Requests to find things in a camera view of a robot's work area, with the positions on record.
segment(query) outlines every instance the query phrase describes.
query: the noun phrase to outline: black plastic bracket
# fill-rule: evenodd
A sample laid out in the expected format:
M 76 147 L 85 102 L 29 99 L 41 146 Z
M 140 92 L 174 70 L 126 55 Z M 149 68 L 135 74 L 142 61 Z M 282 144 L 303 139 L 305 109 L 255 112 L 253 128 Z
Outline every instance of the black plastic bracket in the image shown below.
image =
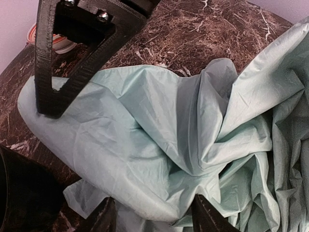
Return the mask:
M 35 42 L 35 87 L 38 112 L 59 118 L 93 75 L 145 25 L 150 9 L 146 0 L 76 0 L 68 7 L 64 0 L 40 0 Z M 109 20 L 100 22 L 98 13 Z M 77 43 L 88 45 L 84 58 L 68 74 L 60 90 L 52 88 L 52 42 L 54 31 Z

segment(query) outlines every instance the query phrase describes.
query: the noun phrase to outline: metal screw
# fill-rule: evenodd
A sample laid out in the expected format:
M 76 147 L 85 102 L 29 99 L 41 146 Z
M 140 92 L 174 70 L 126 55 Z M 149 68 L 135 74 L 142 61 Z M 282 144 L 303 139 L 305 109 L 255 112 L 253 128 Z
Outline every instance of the metal screw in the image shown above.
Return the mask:
M 68 7 L 73 7 L 75 4 L 75 0 L 64 0 L 64 5 Z
M 105 11 L 99 11 L 98 12 L 98 21 L 102 23 L 107 23 L 109 20 L 110 16 L 108 15 L 107 12 Z

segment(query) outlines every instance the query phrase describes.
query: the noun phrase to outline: plastic container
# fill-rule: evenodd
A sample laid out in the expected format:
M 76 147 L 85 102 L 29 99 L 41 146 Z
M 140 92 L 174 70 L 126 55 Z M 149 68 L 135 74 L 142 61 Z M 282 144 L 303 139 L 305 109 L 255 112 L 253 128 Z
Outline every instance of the plastic container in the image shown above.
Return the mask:
M 27 42 L 29 44 L 35 44 L 35 33 L 37 25 L 34 24 L 27 33 Z M 58 54 L 64 54 L 71 51 L 76 47 L 76 43 L 68 40 L 66 37 L 61 35 L 53 35 L 53 50 Z

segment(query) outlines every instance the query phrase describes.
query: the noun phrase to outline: crumpled fabric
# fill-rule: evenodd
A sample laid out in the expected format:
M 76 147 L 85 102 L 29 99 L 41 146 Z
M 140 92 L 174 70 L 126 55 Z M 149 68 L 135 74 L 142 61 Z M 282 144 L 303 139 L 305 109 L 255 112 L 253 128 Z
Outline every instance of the crumpled fabric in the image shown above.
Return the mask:
M 198 193 L 241 231 L 307 232 L 308 32 L 309 18 L 240 75 L 226 58 L 192 77 L 150 65 L 100 71 L 57 120 L 37 113 L 31 77 L 18 109 L 82 178 L 64 195 L 84 218 L 112 196 L 119 232 L 191 232 Z

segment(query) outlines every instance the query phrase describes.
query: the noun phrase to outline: dark brown marble surface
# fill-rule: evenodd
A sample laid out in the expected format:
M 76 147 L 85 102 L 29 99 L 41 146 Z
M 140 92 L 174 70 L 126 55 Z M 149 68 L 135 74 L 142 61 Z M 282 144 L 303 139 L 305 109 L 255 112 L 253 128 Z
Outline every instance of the dark brown marble surface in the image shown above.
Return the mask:
M 292 24 L 245 0 L 162 0 L 144 30 L 104 68 L 153 64 L 190 76 L 214 58 L 233 60 L 240 72 Z M 78 45 L 54 54 L 55 76 L 66 76 L 83 56 Z M 0 143 L 48 167 L 67 186 L 79 177 L 29 131 L 17 110 L 19 92 L 34 70 L 34 47 L 27 45 L 0 75 Z M 63 206 L 55 232 L 73 232 L 82 219 Z

